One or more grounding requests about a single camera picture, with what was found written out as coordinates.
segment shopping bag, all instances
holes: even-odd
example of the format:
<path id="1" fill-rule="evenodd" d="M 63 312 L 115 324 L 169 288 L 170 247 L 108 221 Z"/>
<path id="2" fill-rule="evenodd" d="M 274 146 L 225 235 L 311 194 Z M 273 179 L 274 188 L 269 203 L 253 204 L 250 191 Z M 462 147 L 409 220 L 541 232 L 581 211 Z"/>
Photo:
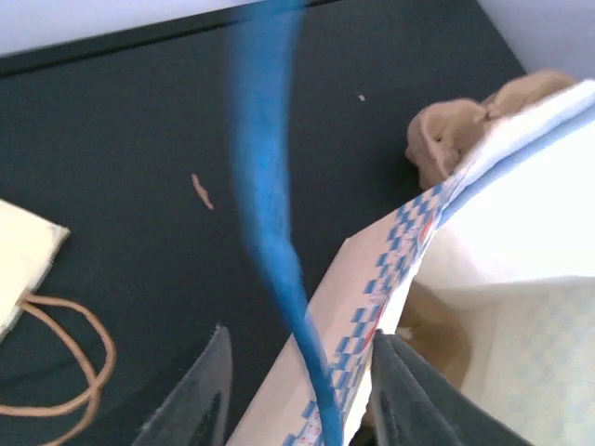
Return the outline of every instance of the shopping bag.
<path id="1" fill-rule="evenodd" d="M 82 418 L 74 427 L 47 444 L 62 444 L 91 424 L 99 409 L 101 389 L 115 365 L 115 344 L 91 311 L 67 299 L 35 293 L 69 235 L 68 229 L 0 200 L 0 341 L 9 335 L 20 314 L 25 311 L 47 325 L 71 351 L 88 384 L 88 388 L 77 397 L 51 406 L 14 406 L 0 401 L 0 416 L 22 419 L 62 416 L 86 406 Z M 40 307 L 71 309 L 87 319 L 97 331 L 106 351 L 105 363 L 98 372 L 78 343 Z"/>
<path id="2" fill-rule="evenodd" d="M 445 182 L 343 243 L 309 310 L 346 442 L 369 399 L 374 332 L 395 332 L 415 277 L 468 330 L 464 394 L 537 446 L 595 444 L 595 426 L 581 412 L 595 401 L 593 140 L 595 82 L 585 81 L 501 122 Z M 571 292 L 580 293 L 569 304 Z M 588 317 L 579 314 L 584 306 L 593 308 Z M 321 444 L 316 402 L 290 338 L 228 445 Z"/>
<path id="3" fill-rule="evenodd" d="M 230 332 L 218 326 L 201 356 L 143 425 L 132 446 L 221 446 L 230 395 Z"/>

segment blue ribbon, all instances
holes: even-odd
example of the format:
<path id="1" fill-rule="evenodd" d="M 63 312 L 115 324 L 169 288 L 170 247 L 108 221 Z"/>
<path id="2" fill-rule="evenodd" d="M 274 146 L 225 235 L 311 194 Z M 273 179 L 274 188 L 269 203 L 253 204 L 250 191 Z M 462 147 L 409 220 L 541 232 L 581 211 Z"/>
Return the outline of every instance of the blue ribbon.
<path id="1" fill-rule="evenodd" d="M 343 446 L 335 390 L 307 311 L 301 266 L 290 238 L 287 129 L 293 52 L 304 3 L 268 0 L 252 5 L 234 27 L 231 162 L 246 248 L 306 363 L 324 444 Z"/>

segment bag handle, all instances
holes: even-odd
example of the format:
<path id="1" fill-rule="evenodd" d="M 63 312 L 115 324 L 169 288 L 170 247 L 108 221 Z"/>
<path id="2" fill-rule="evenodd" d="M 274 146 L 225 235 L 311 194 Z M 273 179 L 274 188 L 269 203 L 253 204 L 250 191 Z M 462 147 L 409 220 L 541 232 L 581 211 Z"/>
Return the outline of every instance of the bag handle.
<path id="1" fill-rule="evenodd" d="M 96 374 L 95 369 L 93 368 L 93 365 L 91 364 L 89 358 L 80 348 L 78 343 L 69 334 L 67 334 L 66 331 L 62 327 L 60 327 L 60 325 L 56 321 L 50 318 L 49 315 L 47 315 L 43 310 L 39 309 L 36 305 L 70 308 L 85 316 L 87 321 L 97 331 L 99 337 L 101 338 L 101 341 L 103 342 L 103 346 L 105 347 L 105 363 L 99 374 Z M 15 407 L 0 404 L 0 415 L 33 418 L 61 416 L 67 413 L 72 413 L 87 403 L 83 418 L 81 418 L 81 420 L 73 428 L 71 428 L 71 430 L 63 434 L 61 437 L 41 445 L 60 446 L 65 441 L 78 435 L 86 427 L 88 427 L 93 421 L 95 415 L 97 414 L 99 408 L 101 388 L 110 378 L 113 372 L 113 367 L 115 365 L 115 344 L 112 338 L 110 337 L 110 334 L 105 329 L 103 324 L 99 321 L 97 316 L 95 316 L 91 311 L 89 311 L 82 305 L 74 303 L 70 300 L 44 295 L 31 295 L 27 293 L 21 297 L 20 306 L 23 310 L 25 310 L 41 322 L 45 323 L 62 340 L 66 347 L 68 347 L 68 349 L 73 353 L 77 362 L 81 366 L 83 373 L 85 374 L 85 378 L 88 383 L 88 388 L 77 397 L 69 401 L 63 402 L 62 404 L 57 404 L 55 406 Z"/>

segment white paper bag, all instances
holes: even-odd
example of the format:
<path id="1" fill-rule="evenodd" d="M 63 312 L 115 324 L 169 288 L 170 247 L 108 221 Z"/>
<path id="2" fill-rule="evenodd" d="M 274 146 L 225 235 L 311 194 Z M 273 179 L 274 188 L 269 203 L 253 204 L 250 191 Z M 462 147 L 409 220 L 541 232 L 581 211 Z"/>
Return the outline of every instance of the white paper bag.
<path id="1" fill-rule="evenodd" d="M 346 444 L 370 395 L 369 341 L 395 332 L 417 273 L 468 330 L 465 394 L 536 446 L 595 444 L 593 141 L 586 81 L 503 122 L 451 178 L 345 241 L 310 311 Z M 228 445 L 321 444 L 290 338 Z"/>
<path id="2" fill-rule="evenodd" d="M 19 299 L 34 291 L 70 232 L 0 200 L 0 342 L 20 315 Z"/>

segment dark table surface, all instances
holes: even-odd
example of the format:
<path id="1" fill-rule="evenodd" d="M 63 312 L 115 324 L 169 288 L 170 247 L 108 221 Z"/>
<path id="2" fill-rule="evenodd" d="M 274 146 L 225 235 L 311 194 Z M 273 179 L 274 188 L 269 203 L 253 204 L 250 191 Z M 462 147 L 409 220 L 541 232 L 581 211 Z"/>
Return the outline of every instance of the dark table surface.
<path id="1" fill-rule="evenodd" d="M 287 338 L 239 242 L 229 35 L 214 27 L 0 79 L 0 197 L 73 232 L 40 293 L 88 306 L 118 347 L 99 418 L 72 444 L 130 444 L 217 323 L 231 331 L 231 430 Z M 411 118 L 436 100 L 484 98 L 522 68 L 474 0 L 312 7 L 296 64 L 293 237 L 311 295 L 346 237 L 418 194 L 403 157 Z M 101 363 L 82 318 L 49 313 Z M 3 403 L 62 402 L 85 386 L 29 316 L 0 345 Z M 52 439 L 78 417 L 1 417 L 0 443 Z"/>

